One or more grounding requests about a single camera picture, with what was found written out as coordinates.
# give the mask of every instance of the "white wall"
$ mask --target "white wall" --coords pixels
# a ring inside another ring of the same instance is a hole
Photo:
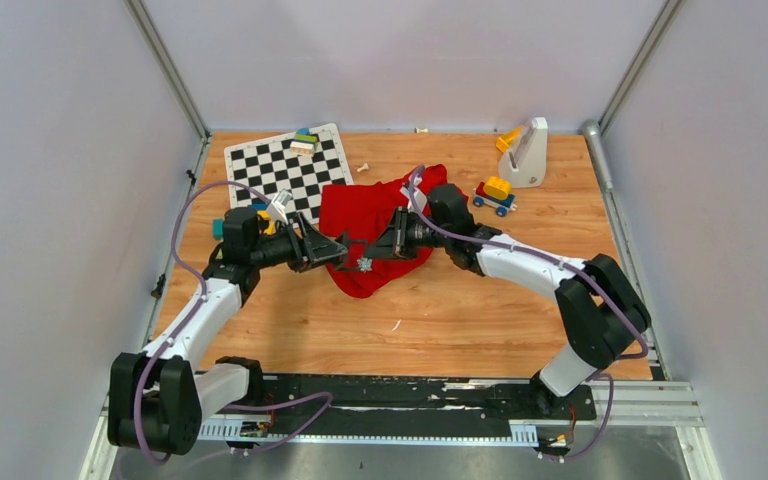
[[[197,139],[121,1],[0,1],[0,478],[74,479]]]
[[[768,478],[768,2],[686,2],[606,141],[724,478]]]
[[[146,0],[213,129],[599,117],[661,0]]]

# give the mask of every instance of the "wooden table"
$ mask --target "wooden table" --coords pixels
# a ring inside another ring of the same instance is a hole
[[[225,179],[226,147],[275,134],[214,135],[201,184]],[[392,180],[419,163],[442,163],[449,181],[471,192],[497,172],[500,156],[494,135],[341,137],[357,184]],[[354,173],[364,162],[369,170]],[[499,218],[491,208],[470,206],[476,221],[558,254],[591,258],[602,252],[616,258],[583,137],[551,136],[545,183],[515,193],[516,212]],[[227,188],[196,201],[181,243],[184,261],[205,267],[216,245],[211,222],[228,208]],[[340,291],[325,269],[298,274],[275,267],[261,277],[248,303],[216,336],[201,368],[232,355],[258,359],[270,372],[530,377],[566,342],[552,302],[514,284],[461,271],[443,251],[364,300]],[[168,285],[158,332],[197,283],[176,268]],[[610,371],[618,378],[651,378],[645,359],[619,362]]]

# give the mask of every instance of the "gray floor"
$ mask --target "gray floor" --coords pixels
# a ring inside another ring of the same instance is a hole
[[[594,429],[579,427],[585,445]],[[220,442],[199,442],[186,457],[162,468],[133,450],[120,455],[111,478],[222,478],[257,480],[383,479],[688,479],[675,430],[666,427],[609,428],[585,458],[563,465],[538,460],[531,449],[401,445],[291,443],[249,458],[231,456]],[[218,456],[206,461],[211,453]]]

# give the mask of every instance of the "red fabric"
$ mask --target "red fabric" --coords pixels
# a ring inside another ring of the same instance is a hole
[[[325,186],[322,189],[319,231],[332,237],[348,232],[352,240],[366,239],[369,243],[374,242],[393,217],[393,210],[407,205],[408,199],[400,190],[410,174],[408,172],[400,179],[375,185]],[[446,167],[443,165],[426,168],[419,189],[428,195],[432,188],[446,183],[446,177]],[[363,250],[363,245],[352,244],[346,265],[356,265]],[[367,298],[390,280],[422,265],[429,256],[431,249],[422,248],[415,260],[375,260],[371,272],[338,272],[328,265],[328,273],[340,290],[352,297]]]

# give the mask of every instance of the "checkered board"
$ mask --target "checkered board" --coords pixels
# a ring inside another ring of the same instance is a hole
[[[319,137],[312,157],[299,157],[290,150],[295,132],[242,143],[225,149],[228,180],[248,185],[271,197],[289,190],[293,200],[287,213],[302,212],[312,224],[319,223],[322,187],[352,185],[352,174],[340,134],[333,123],[310,129]],[[242,188],[230,187],[231,208],[261,203]]]

